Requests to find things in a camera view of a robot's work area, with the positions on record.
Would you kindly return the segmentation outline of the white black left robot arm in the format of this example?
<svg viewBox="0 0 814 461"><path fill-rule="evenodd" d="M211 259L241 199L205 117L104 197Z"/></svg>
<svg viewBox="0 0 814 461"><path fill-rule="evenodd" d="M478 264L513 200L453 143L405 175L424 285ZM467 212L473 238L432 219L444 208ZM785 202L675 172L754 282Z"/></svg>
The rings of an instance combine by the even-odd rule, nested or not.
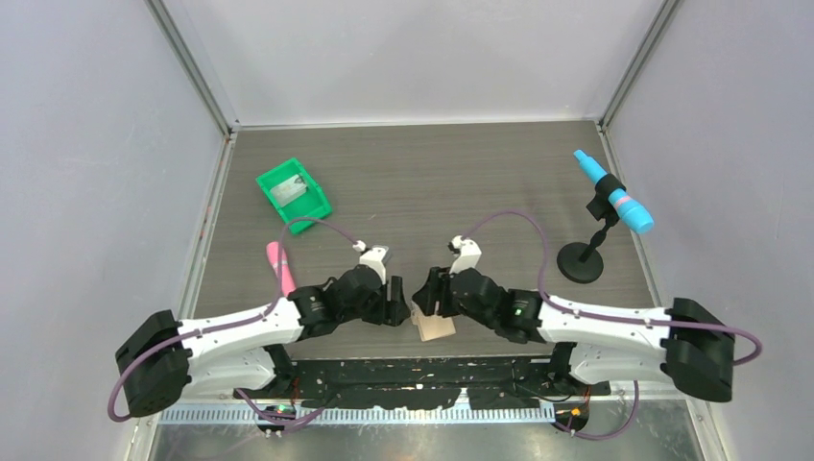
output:
<svg viewBox="0 0 814 461"><path fill-rule="evenodd" d="M360 320L398 327L410 316L403 280L359 264L322 285L301 286L274 303L233 314L178 320L150 315L114 357L120 376L108 399L115 422L158 413L181 398L241 390L286 396L293 370L270 351L326 336Z"/></svg>

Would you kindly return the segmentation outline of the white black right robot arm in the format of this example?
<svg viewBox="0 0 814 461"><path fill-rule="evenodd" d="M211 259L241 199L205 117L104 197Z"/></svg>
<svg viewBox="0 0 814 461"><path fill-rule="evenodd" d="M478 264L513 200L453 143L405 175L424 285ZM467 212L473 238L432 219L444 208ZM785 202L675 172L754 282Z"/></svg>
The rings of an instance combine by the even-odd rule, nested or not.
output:
<svg viewBox="0 0 814 461"><path fill-rule="evenodd" d="M411 301L426 316L462 315L513 343L553 345L548 381L561 394L622 380L671 383L700 400L732 399L734 335L690 299L669 308L575 303L501 287L475 269L433 267Z"/></svg>

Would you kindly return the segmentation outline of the beige card holder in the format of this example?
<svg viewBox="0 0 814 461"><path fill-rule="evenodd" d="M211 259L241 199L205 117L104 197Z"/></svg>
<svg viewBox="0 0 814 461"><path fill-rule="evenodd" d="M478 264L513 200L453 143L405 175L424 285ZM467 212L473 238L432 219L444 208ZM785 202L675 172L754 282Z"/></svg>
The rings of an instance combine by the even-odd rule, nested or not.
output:
<svg viewBox="0 0 814 461"><path fill-rule="evenodd" d="M441 339L456 333L451 318L438 315L427 316L415 304L412 306L411 321L418 328L419 338L422 342Z"/></svg>

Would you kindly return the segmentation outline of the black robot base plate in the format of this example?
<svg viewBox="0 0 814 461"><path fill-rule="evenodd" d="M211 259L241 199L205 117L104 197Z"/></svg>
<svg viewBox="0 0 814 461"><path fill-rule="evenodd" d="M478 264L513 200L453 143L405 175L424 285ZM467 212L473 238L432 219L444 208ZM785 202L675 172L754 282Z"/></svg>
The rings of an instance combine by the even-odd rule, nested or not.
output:
<svg viewBox="0 0 814 461"><path fill-rule="evenodd" d="M460 397L473 409L522 409L609 392L607 382L582 384L541 355L300 360L247 394L308 409L432 410L447 409Z"/></svg>

